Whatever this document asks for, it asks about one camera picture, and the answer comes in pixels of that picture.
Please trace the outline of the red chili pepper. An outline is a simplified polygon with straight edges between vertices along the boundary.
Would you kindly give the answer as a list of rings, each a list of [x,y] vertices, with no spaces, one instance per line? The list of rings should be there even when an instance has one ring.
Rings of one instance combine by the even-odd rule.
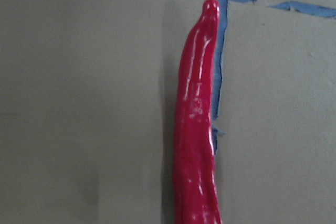
[[[219,3],[206,0],[181,55],[173,140],[175,223],[222,223],[212,136]]]

